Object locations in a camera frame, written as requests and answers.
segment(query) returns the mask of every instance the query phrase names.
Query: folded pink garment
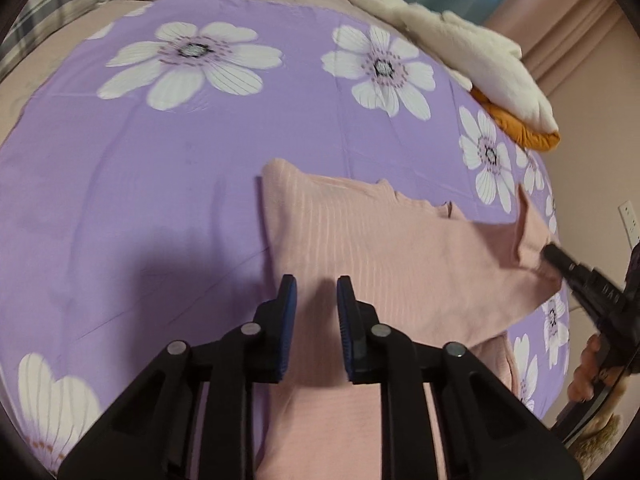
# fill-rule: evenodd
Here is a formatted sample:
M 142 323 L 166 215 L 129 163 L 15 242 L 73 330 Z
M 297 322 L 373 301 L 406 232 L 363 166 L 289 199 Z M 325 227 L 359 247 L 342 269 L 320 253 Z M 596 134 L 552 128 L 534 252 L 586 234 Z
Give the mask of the folded pink garment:
M 347 381 L 335 304 L 341 275 L 381 322 L 424 344 L 473 347 L 518 394 L 504 331 L 561 285 L 540 259 L 552 235 L 523 190 L 516 223 L 488 225 L 452 204 L 411 200 L 384 180 L 311 176 L 284 160 L 265 166 L 262 189 L 274 275 L 295 275 L 298 310 L 289 370 L 271 390 L 258 480 L 380 476 L 380 388 Z M 434 440 L 442 473 L 437 431 Z

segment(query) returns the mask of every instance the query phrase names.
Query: pink curtain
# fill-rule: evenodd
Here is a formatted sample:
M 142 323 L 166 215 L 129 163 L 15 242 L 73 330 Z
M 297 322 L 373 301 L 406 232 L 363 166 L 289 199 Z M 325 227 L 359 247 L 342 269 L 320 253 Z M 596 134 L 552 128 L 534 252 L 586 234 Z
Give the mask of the pink curtain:
M 623 16 L 615 0 L 504 0 L 484 24 L 522 46 L 522 60 L 547 95 Z

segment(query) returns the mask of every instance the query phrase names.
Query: pillow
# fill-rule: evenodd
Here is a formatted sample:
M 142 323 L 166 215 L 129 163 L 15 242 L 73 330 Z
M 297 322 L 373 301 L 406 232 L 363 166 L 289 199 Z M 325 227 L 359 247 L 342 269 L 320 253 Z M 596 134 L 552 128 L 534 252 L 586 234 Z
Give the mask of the pillow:
M 51 34 L 108 0 L 29 0 L 0 44 L 0 81 Z

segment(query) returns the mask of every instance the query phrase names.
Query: bed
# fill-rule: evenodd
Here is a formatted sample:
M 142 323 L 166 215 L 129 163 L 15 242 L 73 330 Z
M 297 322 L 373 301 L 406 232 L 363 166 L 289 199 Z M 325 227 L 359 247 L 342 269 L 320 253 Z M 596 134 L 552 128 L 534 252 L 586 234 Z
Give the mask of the bed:
M 0 150 L 2 404 L 49 470 L 69 446 L 50 440 L 59 418 L 43 423 L 35 412 L 74 392 L 77 420 L 64 429 L 72 442 L 168 341 L 216 339 L 273 295 L 257 193 L 270 158 L 310 173 L 386 178 L 411 198 L 453 201 L 468 219 L 513 221 L 510 186 L 479 186 L 481 165 L 465 158 L 461 139 L 479 130 L 492 139 L 486 154 L 515 183 L 533 175 L 532 202 L 555 229 L 540 157 L 481 119 L 468 92 L 425 53 L 399 52 L 433 73 L 417 83 L 422 98 L 400 96 L 395 110 L 368 107 L 356 78 L 323 69 L 323 56 L 343 46 L 334 34 L 341 28 L 400 45 L 396 32 L 342 5 L 113 0 L 62 28 L 0 84 L 0 135 L 11 132 Z M 176 95 L 162 91 L 153 68 L 133 74 L 144 84 L 120 75 L 162 56 L 180 65 L 167 48 L 176 28 L 199 37 L 206 27 L 219 43 L 204 46 L 220 56 L 225 41 L 249 46 L 234 83 L 205 73 L 180 81 Z M 143 41 L 164 45 L 151 56 L 131 47 L 123 54 Z M 202 41 L 181 45 L 181 56 L 197 59 Z M 243 113 L 254 97 L 264 120 Z M 508 334 L 521 399 L 539 417 L 567 372 L 567 341 L 550 342 L 549 333 L 550 319 L 566 329 L 566 305 L 564 290 Z M 264 414 L 264 395 L 256 404 Z M 258 416 L 258 443 L 265 429 Z

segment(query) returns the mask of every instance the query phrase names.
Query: beige wall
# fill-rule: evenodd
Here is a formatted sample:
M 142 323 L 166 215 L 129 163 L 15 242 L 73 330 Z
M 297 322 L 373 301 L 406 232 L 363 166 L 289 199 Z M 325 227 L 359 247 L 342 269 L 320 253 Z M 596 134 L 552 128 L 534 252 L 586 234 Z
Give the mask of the beige wall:
M 565 249 L 624 280 L 630 254 L 618 206 L 631 199 L 640 214 L 640 40 L 623 19 L 551 95 L 562 142 L 545 157 Z M 587 338 L 595 332 L 581 310 L 571 314 L 570 372 L 545 422 L 567 402 L 566 386 Z M 634 378 L 618 412 L 629 424 L 640 404 Z

